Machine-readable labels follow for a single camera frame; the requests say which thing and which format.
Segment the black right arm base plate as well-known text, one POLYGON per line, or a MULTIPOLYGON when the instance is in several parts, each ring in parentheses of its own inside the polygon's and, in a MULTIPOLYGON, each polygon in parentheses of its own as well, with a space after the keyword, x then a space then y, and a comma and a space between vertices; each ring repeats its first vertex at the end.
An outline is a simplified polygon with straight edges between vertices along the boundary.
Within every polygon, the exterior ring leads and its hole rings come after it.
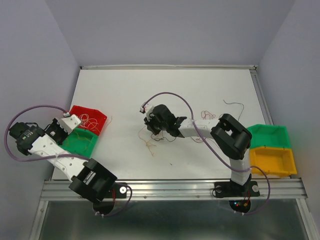
POLYGON ((229 181, 215 182, 212 196, 216 198, 259 197, 260 191, 257 181, 252 180, 252 175, 250 174, 244 185, 239 185, 231 179, 229 181))

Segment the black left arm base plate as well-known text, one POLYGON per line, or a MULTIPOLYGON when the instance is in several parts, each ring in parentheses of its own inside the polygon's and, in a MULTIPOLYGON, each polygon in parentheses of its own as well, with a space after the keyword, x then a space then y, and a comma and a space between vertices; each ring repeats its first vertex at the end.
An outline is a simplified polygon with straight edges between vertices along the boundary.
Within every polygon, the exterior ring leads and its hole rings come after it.
POLYGON ((105 192, 103 199, 126 199, 127 193, 129 192, 126 182, 115 182, 112 187, 105 192))

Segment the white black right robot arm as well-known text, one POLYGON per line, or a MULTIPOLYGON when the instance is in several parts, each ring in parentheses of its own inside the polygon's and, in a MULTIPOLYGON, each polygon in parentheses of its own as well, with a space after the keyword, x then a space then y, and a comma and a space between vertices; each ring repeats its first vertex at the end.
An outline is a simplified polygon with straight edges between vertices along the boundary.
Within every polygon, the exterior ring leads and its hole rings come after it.
POLYGON ((251 146, 252 134, 232 115, 225 113, 219 119, 194 120, 186 116, 176 117, 164 104, 142 106, 140 112, 145 115, 147 129, 154 135, 164 131, 175 138, 214 140, 229 158, 231 192, 242 195, 248 190, 251 170, 246 151, 251 146))

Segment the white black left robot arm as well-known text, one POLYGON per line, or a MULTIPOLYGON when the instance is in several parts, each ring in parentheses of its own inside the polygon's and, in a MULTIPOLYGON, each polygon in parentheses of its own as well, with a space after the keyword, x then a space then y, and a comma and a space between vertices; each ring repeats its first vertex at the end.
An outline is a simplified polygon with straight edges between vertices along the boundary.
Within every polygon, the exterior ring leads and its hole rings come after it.
POLYGON ((17 122, 8 133, 15 139, 19 152, 49 161, 67 176, 72 191, 92 203, 99 203, 111 193, 117 177, 93 158, 71 154, 61 147, 81 123, 72 114, 53 119, 45 130, 36 123, 17 122))

